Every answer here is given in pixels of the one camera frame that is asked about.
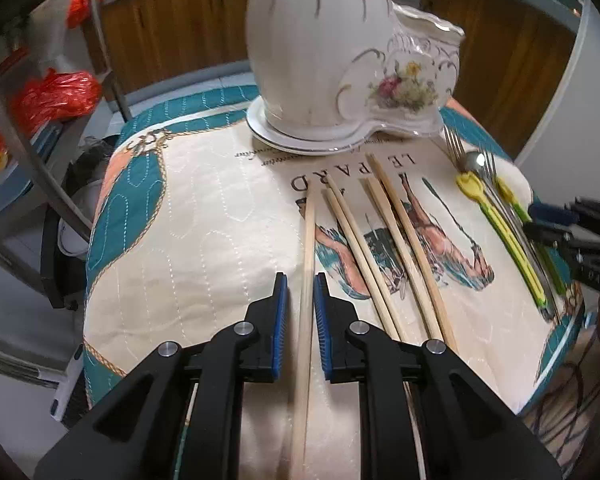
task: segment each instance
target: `wooden chopstick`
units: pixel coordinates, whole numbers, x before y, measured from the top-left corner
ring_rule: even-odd
[[[384,168],[380,165],[380,162],[372,153],[368,156],[369,163],[371,167],[384,185],[384,189],[391,199],[391,202],[394,204],[394,209],[398,214],[398,218],[404,231],[407,233],[407,238],[409,239],[409,244],[413,249],[413,253],[416,256],[416,261],[418,262],[418,266],[420,267],[420,272],[422,273],[422,277],[424,278],[424,282],[427,285],[427,289],[429,290],[429,295],[431,298],[431,303],[433,303],[433,308],[436,311],[436,318],[438,319],[438,323],[440,326],[440,330],[442,331],[442,335],[444,336],[444,341],[456,354],[458,354],[458,343],[456,342],[456,337],[454,336],[454,331],[451,327],[451,323],[449,322],[448,315],[446,314],[445,302],[442,300],[442,296],[440,295],[440,291],[438,290],[438,285],[436,284],[436,280],[433,277],[433,272],[431,272],[431,267],[429,265],[429,261],[427,260],[427,255],[424,253],[422,246],[420,245],[420,240],[418,239],[418,234],[416,233],[416,229],[414,229],[407,212],[404,209],[404,205],[402,204],[402,200],[395,190],[389,176],[384,171]]]
[[[429,292],[427,291],[427,287],[422,280],[420,273],[418,272],[413,258],[411,257],[410,251],[407,248],[407,244],[404,242],[404,238],[402,238],[402,234],[398,228],[398,222],[395,220],[393,211],[391,211],[391,203],[384,194],[384,189],[376,177],[372,176],[368,178],[366,182],[369,191],[371,192],[371,196],[376,202],[386,226],[389,228],[389,232],[391,233],[395,246],[398,249],[398,254],[400,254],[404,268],[407,271],[409,281],[411,282],[411,287],[413,288],[413,293],[418,301],[418,305],[420,306],[422,319],[424,320],[427,333],[429,333],[429,337],[431,338],[443,339],[442,332],[440,331],[440,327],[438,325],[438,320],[436,319],[436,313],[433,309],[431,298],[429,297]]]
[[[309,411],[311,380],[311,340],[314,331],[314,263],[315,263],[315,185],[307,183],[304,208],[304,258],[302,260],[302,291],[296,351],[296,383],[294,385],[294,418],[291,433],[289,479],[304,478],[306,422]]]
[[[365,258],[362,247],[360,246],[360,243],[358,242],[358,239],[356,238],[356,235],[349,224],[349,220],[347,219],[340,202],[338,202],[336,194],[333,192],[333,189],[327,189],[326,195],[333,214],[340,223],[340,227],[342,227],[342,230],[344,231],[344,236],[349,244],[349,249],[351,249],[351,253],[353,254],[353,257],[360,268],[360,273],[362,274],[362,278],[365,280],[366,288],[369,290],[371,300],[373,301],[376,312],[380,317],[382,326],[384,327],[385,332],[388,333],[389,337],[392,339],[398,339],[398,332],[395,329],[394,321],[387,310],[386,303],[382,298],[382,293],[380,292],[378,283],[374,279],[373,272]]]
[[[327,174],[327,184],[330,189],[326,190],[327,200],[333,209],[342,230],[345,232],[345,238],[349,243],[351,252],[353,252],[354,258],[358,263],[362,277],[365,280],[366,287],[371,293],[371,299],[376,307],[376,312],[380,317],[382,327],[387,332],[389,337],[394,340],[402,341],[403,343],[408,342],[408,336],[402,324],[400,323],[400,317],[397,315],[394,304],[391,300],[391,293],[389,292],[384,277],[380,272],[378,263],[376,262],[368,244],[366,243],[365,237],[362,231],[358,227],[356,219],[353,217],[351,209],[347,205],[332,177]],[[411,413],[411,430],[413,431],[414,442],[416,447],[416,456],[418,457],[418,469],[420,472],[420,478],[426,477],[426,467],[424,464],[424,451],[422,449],[422,441],[420,439],[420,428],[418,427],[418,421],[415,416],[415,405],[413,402],[413,395],[411,394],[411,387],[408,383],[403,384],[407,406]]]
[[[338,201],[338,204],[340,204],[340,208],[342,209],[344,216],[347,219],[347,222],[349,222],[349,226],[353,231],[353,234],[360,246],[360,249],[362,250],[362,254],[369,266],[369,269],[371,270],[373,280],[376,282],[376,285],[380,290],[380,294],[382,295],[382,299],[384,300],[382,302],[382,304],[384,305],[384,309],[382,309],[382,311],[379,310],[379,314],[382,319],[382,325],[392,325],[397,331],[396,336],[392,335],[392,338],[395,339],[399,335],[400,340],[405,340],[406,338],[408,338],[406,330],[400,322],[400,317],[397,315],[397,311],[394,308],[394,304],[391,299],[391,292],[389,292],[389,288],[386,286],[386,282],[384,280],[382,272],[380,271],[380,267],[378,267],[378,263],[376,262],[376,259],[371,253],[371,249],[369,249],[369,246],[366,243],[365,236],[362,234],[360,227],[358,227],[358,223],[356,222],[356,219],[354,218],[353,213],[349,208],[349,205],[347,205],[346,200],[344,200],[344,197],[342,196],[342,193],[340,192],[340,189],[338,188],[338,185],[335,183],[334,179],[329,174],[327,174],[326,179],[327,184],[333,191],[333,194],[335,195],[336,200]],[[382,318],[382,316],[388,316],[388,319],[385,320]]]

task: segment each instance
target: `yellow utensil handle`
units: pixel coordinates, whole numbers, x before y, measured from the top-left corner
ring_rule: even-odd
[[[534,297],[534,301],[538,305],[544,305],[546,303],[546,296],[544,294],[544,290],[542,290],[542,285],[540,284],[538,275],[533,270],[533,267],[531,267],[531,264],[529,263],[525,252],[522,250],[522,247],[516,240],[516,237],[513,235],[507,224],[505,224],[505,221],[500,216],[500,213],[498,213],[491,204],[485,200],[480,202],[480,208],[490,220],[494,229],[496,229],[496,232],[500,235],[500,238],[509,250],[509,253],[518,266],[522,277],[525,279],[529,291],[531,291],[531,294]]]
[[[531,222],[531,216],[529,216],[529,213],[526,212],[526,210],[522,207],[515,193],[513,193],[509,186],[507,186],[507,183],[500,177],[497,177],[496,184],[498,186],[498,190],[500,191],[500,196],[513,206],[513,209],[522,223],[525,224],[527,222]],[[555,267],[554,261],[547,252],[546,247],[536,244],[535,248],[538,256],[540,256],[540,259],[542,260],[542,263],[544,263],[544,268],[549,272],[551,280],[554,282],[556,292],[563,296],[567,290],[566,286],[564,285],[562,277],[560,276],[560,272],[558,272],[558,269]]]

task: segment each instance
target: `floral decoration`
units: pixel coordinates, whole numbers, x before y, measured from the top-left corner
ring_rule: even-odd
[[[380,108],[407,108],[413,113],[431,106],[438,94],[431,79],[418,78],[421,70],[422,65],[415,61],[402,68],[396,61],[394,73],[388,74],[385,69],[384,79],[378,85],[369,84],[369,99]]]

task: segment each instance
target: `wooden cabinet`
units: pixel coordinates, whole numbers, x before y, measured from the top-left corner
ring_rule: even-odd
[[[516,156],[555,93],[575,35],[519,0],[422,0],[422,7],[464,28],[454,97]]]
[[[111,64],[125,93],[247,59],[247,0],[118,0],[102,9]],[[96,69],[93,27],[84,33]]]

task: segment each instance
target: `green utensil handle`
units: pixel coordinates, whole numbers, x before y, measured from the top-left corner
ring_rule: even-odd
[[[531,218],[531,216],[529,216],[529,213],[527,213],[524,209],[522,209],[522,206],[520,205],[519,202],[515,202],[513,204],[513,210],[518,215],[518,218],[520,218],[520,220],[522,220],[523,224],[526,224],[527,222],[532,222],[533,221],[532,218]]]
[[[536,273],[531,267],[531,264],[529,264],[529,260],[526,258],[522,247],[520,247],[518,241],[513,237],[513,234],[509,231],[509,228],[504,223],[504,220],[500,218],[499,213],[488,203],[481,202],[480,209],[487,217],[492,227],[498,233],[500,239],[507,248],[507,251],[509,251],[509,254],[513,258],[513,261],[518,266],[518,270],[520,271],[520,274],[522,274],[526,286],[536,302],[536,306],[545,306],[546,296],[544,294],[544,290],[542,290],[542,285],[540,284]]]
[[[516,212],[516,214],[518,215],[518,218],[520,218],[520,220],[522,220],[522,223],[527,223],[527,222],[533,221],[531,216],[529,216],[529,213],[527,213],[522,208],[522,206],[520,205],[519,202],[515,202],[513,204],[513,209]],[[567,292],[567,287],[565,286],[564,281],[562,280],[562,277],[560,276],[560,272],[558,272],[558,269],[555,267],[554,261],[552,260],[551,255],[549,254],[549,251],[547,251],[546,247],[544,247],[541,244],[534,244],[534,247],[536,248],[536,252],[538,253],[538,256],[540,256],[540,259],[544,263],[546,270],[549,272],[552,282],[554,282],[556,292],[558,294],[560,294],[561,296],[563,296]]]

